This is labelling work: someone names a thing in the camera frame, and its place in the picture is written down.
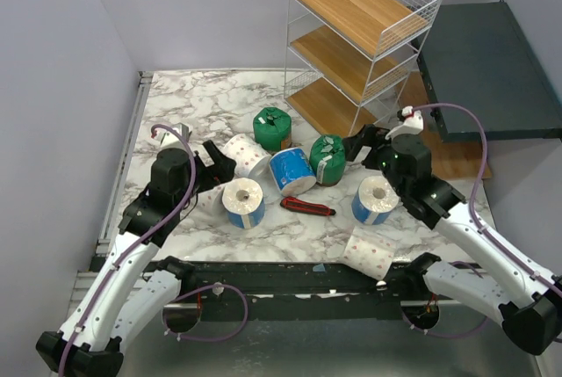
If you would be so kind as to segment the green roll front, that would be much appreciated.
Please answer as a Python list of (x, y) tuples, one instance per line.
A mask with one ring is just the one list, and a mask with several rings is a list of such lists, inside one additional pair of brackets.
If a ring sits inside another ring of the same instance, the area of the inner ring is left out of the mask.
[(321, 135), (311, 147), (309, 163), (319, 185), (336, 185), (346, 167), (342, 138), (334, 134)]

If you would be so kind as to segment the green roll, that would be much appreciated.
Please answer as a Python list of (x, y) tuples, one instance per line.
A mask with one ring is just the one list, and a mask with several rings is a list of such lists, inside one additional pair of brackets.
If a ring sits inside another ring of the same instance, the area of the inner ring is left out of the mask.
[(255, 141), (263, 149), (278, 152), (292, 144), (292, 118), (276, 107), (264, 107), (253, 119)]
[(311, 147), (309, 163), (319, 185), (336, 185), (346, 167), (342, 138), (334, 134), (321, 135)]

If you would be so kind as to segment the green roll back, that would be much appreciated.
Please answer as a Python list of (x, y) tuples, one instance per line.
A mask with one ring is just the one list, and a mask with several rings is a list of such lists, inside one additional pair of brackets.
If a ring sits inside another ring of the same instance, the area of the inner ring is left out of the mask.
[(292, 144), (292, 118), (276, 107), (264, 107), (253, 119), (255, 141), (263, 149), (278, 152)]

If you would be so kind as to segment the white wire wooden shelf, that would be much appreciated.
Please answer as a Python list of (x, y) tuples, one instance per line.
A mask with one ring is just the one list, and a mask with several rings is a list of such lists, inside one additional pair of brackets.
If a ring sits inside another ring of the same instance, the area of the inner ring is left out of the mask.
[(289, 0), (286, 103), (317, 132), (393, 123), (443, 0)]

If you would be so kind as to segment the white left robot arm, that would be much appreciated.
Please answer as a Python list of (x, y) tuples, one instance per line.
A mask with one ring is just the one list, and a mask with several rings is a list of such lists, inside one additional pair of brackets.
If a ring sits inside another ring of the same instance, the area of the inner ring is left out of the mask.
[(202, 192), (231, 181), (235, 160), (212, 141), (205, 165), (185, 147), (162, 149), (150, 179), (126, 207), (110, 253), (81, 303), (57, 331), (41, 334), (36, 350), (60, 376), (115, 376), (127, 348), (169, 301), (194, 294), (193, 267), (166, 257), (139, 291), (141, 274), (180, 222), (184, 206)]

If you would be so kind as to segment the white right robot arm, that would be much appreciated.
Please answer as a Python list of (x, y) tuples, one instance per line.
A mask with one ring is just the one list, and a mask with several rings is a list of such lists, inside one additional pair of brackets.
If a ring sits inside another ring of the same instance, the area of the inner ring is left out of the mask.
[(432, 172), (431, 152), (414, 134), (392, 139), (372, 124), (343, 141), (347, 160), (367, 147), (361, 164), (378, 170), (416, 220), (455, 243), (484, 269), (480, 278), (432, 254), (419, 256), (404, 280), (421, 300), (440, 294), (495, 323), (523, 351), (542, 354), (561, 335), (561, 278), (521, 253), (478, 214), (463, 194)]

